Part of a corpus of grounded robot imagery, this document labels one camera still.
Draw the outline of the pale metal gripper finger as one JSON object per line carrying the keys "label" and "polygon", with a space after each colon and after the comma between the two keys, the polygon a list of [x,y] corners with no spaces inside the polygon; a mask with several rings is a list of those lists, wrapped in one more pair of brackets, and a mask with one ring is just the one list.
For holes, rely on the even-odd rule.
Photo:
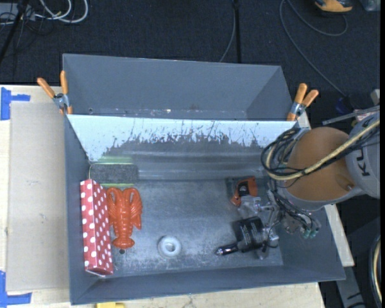
{"label": "pale metal gripper finger", "polygon": [[242,218],[250,218],[254,216],[266,218],[273,212],[274,208],[261,198],[243,198],[239,206],[239,215]]}
{"label": "pale metal gripper finger", "polygon": [[279,236],[275,227],[265,228],[262,232],[263,242],[261,248],[258,249],[258,258],[266,259],[271,249],[275,249],[279,244]]}

